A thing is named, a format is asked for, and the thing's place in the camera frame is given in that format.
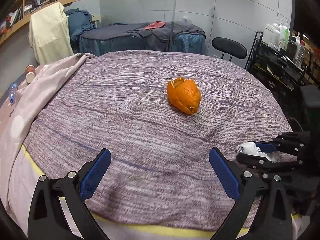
wall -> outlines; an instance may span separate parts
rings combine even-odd
[[[100,14],[99,0],[81,0],[65,10],[79,8],[92,14]],[[33,49],[29,45],[29,26],[26,25],[0,46],[0,96],[29,64],[37,65]]]
[[[102,25],[114,22],[141,23],[171,21],[173,0],[100,0]],[[221,57],[211,46],[214,37],[225,37],[243,44],[248,54],[256,31],[277,17],[291,19],[292,0],[177,0],[175,20],[187,17],[206,33],[209,56]],[[233,58],[244,67],[246,59]]]

peeled orange skin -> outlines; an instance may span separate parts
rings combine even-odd
[[[185,114],[194,114],[198,111],[201,95],[192,79],[178,77],[169,81],[167,94],[169,102]]]

white lamp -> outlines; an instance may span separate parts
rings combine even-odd
[[[176,3],[177,0],[173,2],[173,10],[172,10],[172,21],[171,21],[171,30],[170,30],[170,40],[169,40],[169,51],[172,51],[172,38],[173,38],[173,26],[174,26],[174,16],[176,14]]]

massage bed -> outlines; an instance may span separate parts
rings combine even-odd
[[[168,103],[167,83],[178,76],[199,87],[202,100],[194,115]],[[235,160],[238,144],[291,131],[257,79],[232,62],[203,55],[78,53],[38,67],[36,79],[19,88],[15,110],[8,100],[0,108],[0,196],[25,234],[39,177],[78,171],[105,147],[111,165],[85,203],[111,240],[210,239],[234,200],[212,170],[209,150],[218,147]],[[79,235],[63,199],[61,205]]]
[[[142,30],[149,24],[111,24],[87,31],[79,38],[79,51],[96,56],[121,50],[168,51],[170,23],[158,30]],[[174,26],[172,51],[204,54],[205,34],[201,28],[185,22],[175,22]]]

dark bottle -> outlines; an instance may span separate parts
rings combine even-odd
[[[296,37],[292,36],[291,40],[288,42],[286,56],[293,60],[294,56],[297,52],[297,45],[296,45]]]

